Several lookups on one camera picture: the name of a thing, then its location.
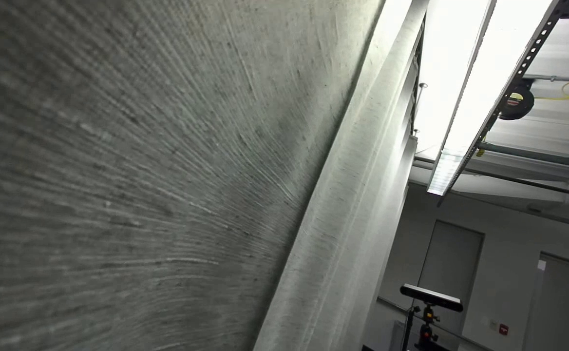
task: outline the light fixture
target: light fixture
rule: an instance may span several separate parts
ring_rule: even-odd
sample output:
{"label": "light fixture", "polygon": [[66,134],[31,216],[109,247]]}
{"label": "light fixture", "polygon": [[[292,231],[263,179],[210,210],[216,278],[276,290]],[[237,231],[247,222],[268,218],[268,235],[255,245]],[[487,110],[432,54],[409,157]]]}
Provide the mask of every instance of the light fixture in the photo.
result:
{"label": "light fixture", "polygon": [[467,161],[481,130],[495,116],[495,108],[514,77],[524,73],[520,64],[532,60],[532,42],[549,30],[547,19],[555,0],[496,0],[473,67],[457,99],[450,130],[428,184],[430,194],[442,196],[461,165]]}
{"label": "light fixture", "polygon": [[417,157],[436,159],[495,0],[430,0],[417,99]]}

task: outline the white door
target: white door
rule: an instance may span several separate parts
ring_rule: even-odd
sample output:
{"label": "white door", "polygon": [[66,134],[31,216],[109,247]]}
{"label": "white door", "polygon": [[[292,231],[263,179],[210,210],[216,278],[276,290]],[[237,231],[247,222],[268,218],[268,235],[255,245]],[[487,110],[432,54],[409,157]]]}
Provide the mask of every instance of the white door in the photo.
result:
{"label": "white door", "polygon": [[457,296],[463,301],[463,311],[434,307],[440,317],[438,342],[446,348],[457,348],[461,335],[467,300],[471,296],[473,278],[479,262],[483,233],[450,222],[438,220],[426,249],[420,282],[426,288]]}
{"label": "white door", "polygon": [[569,261],[541,253],[526,351],[569,351]]}

